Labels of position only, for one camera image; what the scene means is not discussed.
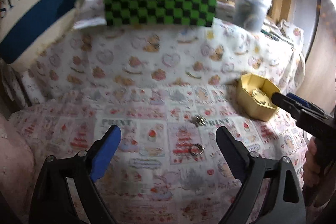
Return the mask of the right hand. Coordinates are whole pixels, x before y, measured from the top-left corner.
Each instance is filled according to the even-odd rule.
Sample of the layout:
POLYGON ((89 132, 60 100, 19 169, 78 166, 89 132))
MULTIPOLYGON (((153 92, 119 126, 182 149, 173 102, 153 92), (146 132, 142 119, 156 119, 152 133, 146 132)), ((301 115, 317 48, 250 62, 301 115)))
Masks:
POLYGON ((326 158, 322 143, 311 137, 303 165, 303 197, 306 206, 325 206, 335 193, 335 162, 326 158))

